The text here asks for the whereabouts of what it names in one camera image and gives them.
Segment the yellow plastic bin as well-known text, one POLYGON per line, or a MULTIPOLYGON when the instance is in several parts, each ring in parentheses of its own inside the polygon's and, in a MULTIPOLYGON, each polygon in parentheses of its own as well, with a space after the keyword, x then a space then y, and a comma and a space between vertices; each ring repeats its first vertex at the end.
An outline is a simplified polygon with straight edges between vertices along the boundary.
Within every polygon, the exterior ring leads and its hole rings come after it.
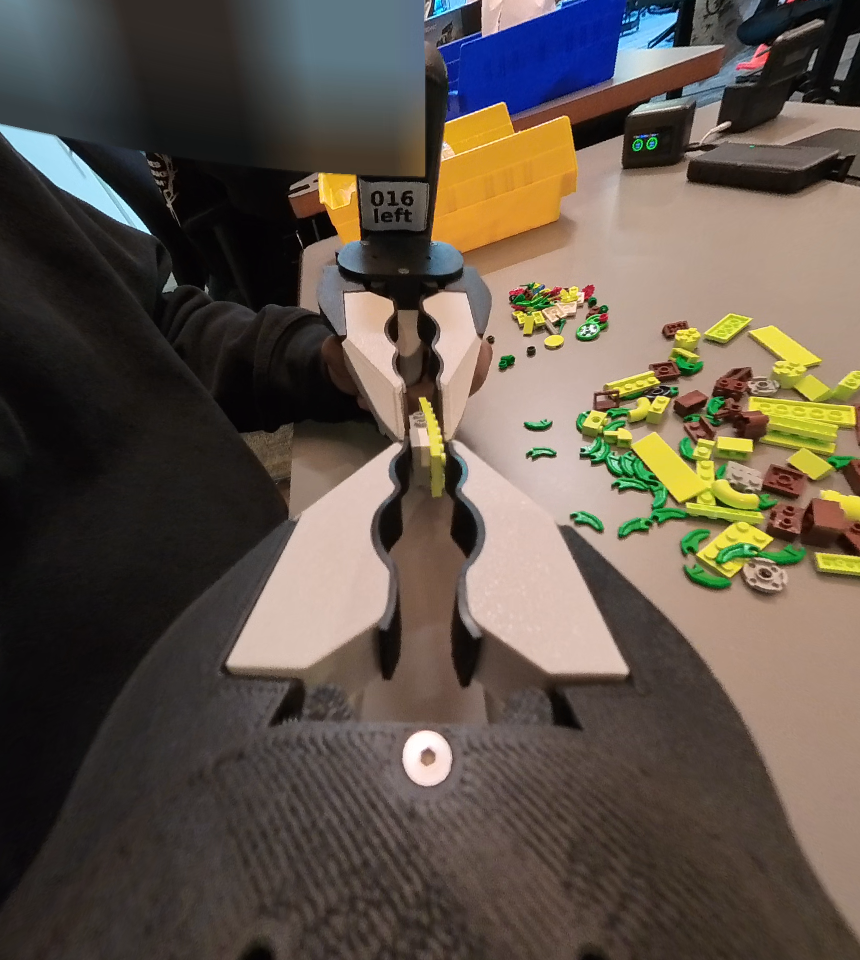
POLYGON ((512 137, 514 133, 507 104, 497 102, 480 111, 447 121, 441 158, 451 159, 491 142, 512 137))
POLYGON ((467 253, 555 222, 577 178, 566 116, 441 159, 433 239, 467 253))

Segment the blue plastic bin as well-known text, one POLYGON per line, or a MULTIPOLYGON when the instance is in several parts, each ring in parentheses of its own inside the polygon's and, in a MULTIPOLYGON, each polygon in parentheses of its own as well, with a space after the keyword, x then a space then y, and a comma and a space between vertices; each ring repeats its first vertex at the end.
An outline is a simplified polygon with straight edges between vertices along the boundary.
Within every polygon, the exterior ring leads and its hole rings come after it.
POLYGON ((439 50, 449 78, 447 119, 503 102, 519 114, 612 78, 624 1, 564 4, 488 37, 439 50))

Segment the person's left hand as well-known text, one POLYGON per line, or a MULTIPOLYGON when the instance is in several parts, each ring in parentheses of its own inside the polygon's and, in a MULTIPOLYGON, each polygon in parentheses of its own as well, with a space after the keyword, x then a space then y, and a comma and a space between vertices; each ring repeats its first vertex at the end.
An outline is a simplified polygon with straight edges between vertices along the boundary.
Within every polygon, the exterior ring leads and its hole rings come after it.
POLYGON ((351 396, 361 409, 369 413, 369 404, 347 366, 342 344, 343 341, 336 335, 328 336, 321 344, 320 355, 328 378, 338 390, 351 396))

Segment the person's left forearm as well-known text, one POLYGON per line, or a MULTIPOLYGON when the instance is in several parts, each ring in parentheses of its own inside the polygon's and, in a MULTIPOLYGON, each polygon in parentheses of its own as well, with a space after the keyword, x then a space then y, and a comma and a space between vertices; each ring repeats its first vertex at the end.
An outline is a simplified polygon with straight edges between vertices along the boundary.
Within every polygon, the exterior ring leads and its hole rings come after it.
POLYGON ((317 421, 339 423, 356 402, 330 380, 322 318, 296 307, 254 312, 192 286, 160 297, 156 324, 241 432, 317 421))

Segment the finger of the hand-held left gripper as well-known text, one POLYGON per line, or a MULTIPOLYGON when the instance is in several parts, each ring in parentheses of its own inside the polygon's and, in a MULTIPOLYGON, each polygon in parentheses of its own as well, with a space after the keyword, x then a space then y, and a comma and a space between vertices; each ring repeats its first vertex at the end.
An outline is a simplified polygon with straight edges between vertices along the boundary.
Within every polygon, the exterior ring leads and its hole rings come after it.
POLYGON ((397 348, 388 334, 396 308, 367 291, 343 293, 343 352, 361 394, 381 430, 394 441, 408 434, 407 392, 396 368, 397 348))
POLYGON ((470 396, 481 337, 464 292, 441 291, 427 297, 426 315, 437 329, 433 346, 439 363, 437 420, 444 440, 449 442, 459 428, 470 396))

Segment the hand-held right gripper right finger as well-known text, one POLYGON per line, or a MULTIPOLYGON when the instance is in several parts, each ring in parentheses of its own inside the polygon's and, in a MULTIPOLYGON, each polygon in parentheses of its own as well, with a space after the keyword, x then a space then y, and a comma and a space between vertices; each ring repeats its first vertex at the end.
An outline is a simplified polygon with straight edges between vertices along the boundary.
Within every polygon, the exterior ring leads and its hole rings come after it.
POLYGON ((463 687, 620 681, 628 665, 552 516, 463 443, 449 445, 451 536, 464 554, 452 659, 463 687))

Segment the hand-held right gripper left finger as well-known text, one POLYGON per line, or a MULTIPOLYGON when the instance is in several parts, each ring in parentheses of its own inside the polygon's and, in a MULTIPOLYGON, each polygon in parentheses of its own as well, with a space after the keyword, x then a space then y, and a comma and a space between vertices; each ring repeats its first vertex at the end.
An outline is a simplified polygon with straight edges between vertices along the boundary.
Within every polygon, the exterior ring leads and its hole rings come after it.
POLYGON ((391 678, 400 590, 388 550, 409 483, 402 442, 343 480, 295 523, 225 663, 240 676, 304 683, 391 678))

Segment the pile of mixed toy bricks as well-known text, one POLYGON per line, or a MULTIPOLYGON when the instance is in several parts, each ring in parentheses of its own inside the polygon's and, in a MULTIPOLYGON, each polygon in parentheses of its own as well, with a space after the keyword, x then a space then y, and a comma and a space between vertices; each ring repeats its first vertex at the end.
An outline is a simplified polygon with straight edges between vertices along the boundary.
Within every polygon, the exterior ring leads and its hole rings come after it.
POLYGON ((680 541, 685 575, 709 590, 742 575, 779 593, 808 556, 820 574, 860 579, 860 369, 826 383, 819 357, 742 315, 661 334, 665 359, 604 384, 576 418, 580 459, 651 499, 617 537, 723 524, 680 541))

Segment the black device green display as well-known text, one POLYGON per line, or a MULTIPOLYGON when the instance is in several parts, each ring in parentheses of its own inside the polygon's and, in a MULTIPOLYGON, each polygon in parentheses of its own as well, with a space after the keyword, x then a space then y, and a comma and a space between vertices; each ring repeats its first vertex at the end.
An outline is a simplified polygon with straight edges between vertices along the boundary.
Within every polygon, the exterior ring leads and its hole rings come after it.
POLYGON ((624 169, 673 165, 681 161, 690 144, 697 108, 695 96, 647 102, 626 119, 622 166, 624 169))

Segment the wooden background table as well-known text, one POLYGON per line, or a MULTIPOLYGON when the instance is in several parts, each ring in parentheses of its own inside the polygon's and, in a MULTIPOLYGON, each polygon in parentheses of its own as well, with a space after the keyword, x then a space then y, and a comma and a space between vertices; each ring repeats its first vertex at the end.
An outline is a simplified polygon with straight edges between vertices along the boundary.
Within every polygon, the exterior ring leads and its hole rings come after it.
POLYGON ((521 131, 567 116, 577 126, 631 110, 652 97, 717 75, 724 52, 723 45, 621 50, 612 78, 513 114, 511 122, 521 131))

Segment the black power adapter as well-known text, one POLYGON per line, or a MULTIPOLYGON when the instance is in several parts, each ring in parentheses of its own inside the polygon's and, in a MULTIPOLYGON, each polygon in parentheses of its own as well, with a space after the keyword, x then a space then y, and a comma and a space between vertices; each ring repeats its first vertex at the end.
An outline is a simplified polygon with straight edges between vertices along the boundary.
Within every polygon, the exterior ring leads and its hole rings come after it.
POLYGON ((717 124, 724 125, 725 133, 751 130, 781 113, 806 74, 823 29, 824 21, 814 20, 784 31, 772 43, 756 79, 741 80, 724 90, 717 124))

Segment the heap of small brick parts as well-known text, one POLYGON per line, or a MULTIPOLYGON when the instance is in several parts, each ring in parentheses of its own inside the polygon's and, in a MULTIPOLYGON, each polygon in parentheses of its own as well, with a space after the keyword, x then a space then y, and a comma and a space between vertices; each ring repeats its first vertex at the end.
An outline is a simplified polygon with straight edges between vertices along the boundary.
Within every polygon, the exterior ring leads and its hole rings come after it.
POLYGON ((561 334, 566 343, 566 331, 576 338, 577 328, 594 315, 601 315, 608 321, 608 329, 610 326, 609 307, 598 299, 593 283, 547 286, 531 282, 512 288, 508 292, 508 304, 512 318, 528 337, 543 333, 545 340, 552 334, 561 334))

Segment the lime long studded plate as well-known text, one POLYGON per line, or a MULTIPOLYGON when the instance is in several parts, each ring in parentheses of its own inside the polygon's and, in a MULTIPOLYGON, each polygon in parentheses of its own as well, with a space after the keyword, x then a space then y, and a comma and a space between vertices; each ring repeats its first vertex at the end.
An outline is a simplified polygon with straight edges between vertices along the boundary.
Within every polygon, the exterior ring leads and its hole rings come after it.
POLYGON ((421 443, 421 449, 427 454, 429 470, 429 485, 433 498, 443 496, 445 488, 446 451, 445 444, 432 403, 426 398, 419 399, 420 411, 426 433, 426 442, 421 443))

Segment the black flat bar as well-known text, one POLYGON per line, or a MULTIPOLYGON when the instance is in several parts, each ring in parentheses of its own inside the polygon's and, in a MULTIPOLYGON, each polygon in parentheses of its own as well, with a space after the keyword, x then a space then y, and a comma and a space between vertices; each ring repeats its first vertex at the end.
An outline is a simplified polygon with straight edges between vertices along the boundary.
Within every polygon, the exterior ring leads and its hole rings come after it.
POLYGON ((843 181, 856 156, 824 147, 724 143, 693 158, 691 183, 795 194, 824 180, 843 181))

